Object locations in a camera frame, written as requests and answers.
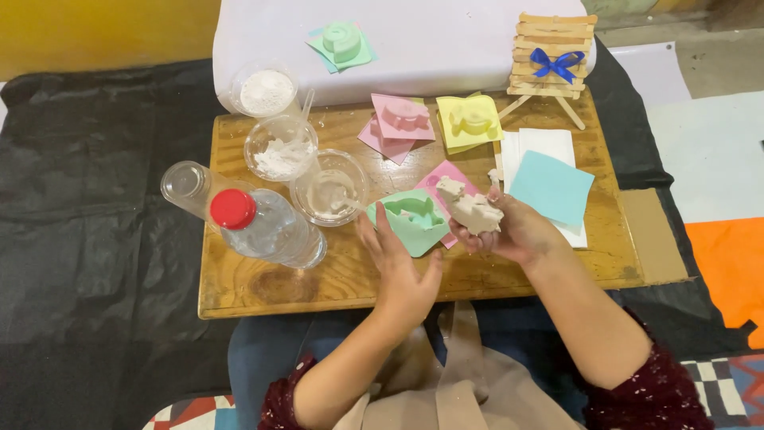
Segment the clear plastic cup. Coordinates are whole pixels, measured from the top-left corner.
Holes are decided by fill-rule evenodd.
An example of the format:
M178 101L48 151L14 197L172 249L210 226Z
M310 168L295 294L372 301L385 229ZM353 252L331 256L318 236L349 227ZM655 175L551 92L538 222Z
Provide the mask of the clear plastic cup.
M244 102L241 98L241 89L244 86L244 83L246 83L252 75L264 70L275 70L288 77L292 82L292 93L288 97L285 97L281 103L274 105L272 109L254 111L248 109L244 105ZM271 116L276 115L291 115L299 117L301 109L299 107L299 100L296 97L297 84L297 77L295 74L290 72L290 70L279 61L254 61L247 63L234 75L234 78L231 81L231 104L239 112L254 118L270 118Z
M339 211L335 211L338 212L336 215L332 214L327 217L327 213L316 210L316 208L311 206L310 196L311 194L313 196L331 194L331 192L316 188L317 179L327 171L340 171L350 180L354 189L354 194L348 194L346 198L358 202L365 208L367 205L366 199L369 197L369 188L371 187L369 177L361 167L361 164L358 163L358 160L347 152L323 149L319 151L316 162L317 166L310 168L298 178L290 181L292 204L308 221L319 226L334 227L351 222L361 214L362 209L351 205L342 205L342 202L339 201L338 206L342 206L342 208ZM322 203L325 207L327 202L324 200Z
M195 161L181 161L164 172L160 188L167 201L203 219L212 230L220 233L220 227L209 215L212 198L228 188L246 191L252 186L228 179Z
M280 161L269 156L266 152L277 139L287 145L296 145L300 151L289 151ZM261 120L252 128L244 140L244 160L259 178L289 182L315 163L318 149L319 137L310 123L298 116L281 115Z

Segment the maroon sleeve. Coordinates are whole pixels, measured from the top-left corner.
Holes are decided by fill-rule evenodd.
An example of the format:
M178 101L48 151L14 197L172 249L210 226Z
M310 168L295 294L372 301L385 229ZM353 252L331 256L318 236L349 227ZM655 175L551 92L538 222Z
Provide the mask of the maroon sleeve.
M626 310L647 331L646 325ZM612 390L586 384L589 430L713 430L684 366L653 341L647 362Z
M260 409L260 423L257 430L304 430L297 424L292 407L294 387L303 376L316 365L316 359L309 353L297 364L289 378L270 383Z

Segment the plastic cup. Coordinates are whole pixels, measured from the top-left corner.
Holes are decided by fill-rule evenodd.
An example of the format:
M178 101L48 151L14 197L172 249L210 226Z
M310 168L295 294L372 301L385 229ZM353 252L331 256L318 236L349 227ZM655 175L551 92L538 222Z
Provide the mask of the plastic cup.
M276 139L281 139L287 144L295 141L306 142L304 158L291 160L283 171L271 171L273 169L269 166L261 165L262 159L258 161L256 155L265 153L268 145ZM319 137L309 122L299 116L281 115L261 120L252 128L244 140L244 160L249 170L259 178L266 181L289 182L305 173L315 163L318 149Z
M340 217L326 219L311 208L308 203L308 193L310 192L312 183L321 171L339 170L345 173L353 184L355 196L348 197L366 207L366 199L369 197L369 188L371 187L366 172L361 167L361 164L358 163L358 160L353 158L350 154L335 149L323 149L319 151L316 162L318 168L311 168L290 182L292 204L294 204L295 209L302 213L308 221L318 226L336 227L351 222L361 214L361 209L347 206L340 212Z
M228 179L195 161L181 161L170 166L160 185L167 201L203 219L216 233L220 233L220 228L209 216L212 198L228 188L247 187L251 185Z
M250 76L263 70L275 70L282 73L292 81L292 93L289 97L285 98L282 103L276 105L272 110L267 111L252 111L244 106L241 100L241 88L244 83L247 82ZM291 115L300 116L301 109L299 108L299 100L297 99L297 76L290 72L289 69L282 63L272 61L254 61L245 64L235 75L231 81L231 104L239 112L251 116L253 118L270 118L277 115Z

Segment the red bottle cap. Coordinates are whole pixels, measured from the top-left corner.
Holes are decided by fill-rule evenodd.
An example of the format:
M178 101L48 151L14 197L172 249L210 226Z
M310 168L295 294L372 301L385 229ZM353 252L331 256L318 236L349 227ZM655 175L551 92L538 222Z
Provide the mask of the red bottle cap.
M209 214L216 224L227 230L241 230L248 226L257 212L251 195L229 188L217 193L209 205Z

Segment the wooden table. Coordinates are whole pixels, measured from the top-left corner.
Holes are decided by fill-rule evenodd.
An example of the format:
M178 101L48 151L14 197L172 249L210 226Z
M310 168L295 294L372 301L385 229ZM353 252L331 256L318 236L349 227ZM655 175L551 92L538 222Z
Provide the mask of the wooden table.
M499 110L513 99L502 93L491 95ZM426 102L434 119L435 100ZM643 285L642 268L623 216L620 191L591 94L587 90L579 100L571 101L571 105L584 121L585 130L576 129L554 99L541 98L523 104L503 119L502 126L507 131L517 131L520 127L572 131L576 165L595 175L584 216L589 247L579 250L578 255L602 288ZM365 167L372 183L369 203L413 188L445 158L440 132L436 131L435 142L417 143L403 165L383 159L356 138L373 111L371 103L362 103L314 108L310 114L310 122L319 135L320 149L346 151ZM215 119L210 168L229 178L270 188L289 199L286 186L262 181L244 163L244 138L255 123L255 119L247 116ZM495 167L490 143L448 159L473 184L488 191L487 172ZM321 227L321 230L329 241L323 262L314 269L295 270L240 256L206 227L199 280L199 316L224 318L373 306L379 273L356 237L354 224ZM415 263L424 270L426 256L415 259ZM460 244L445 251L443 272L439 301L534 294L517 264L494 255L470 256Z

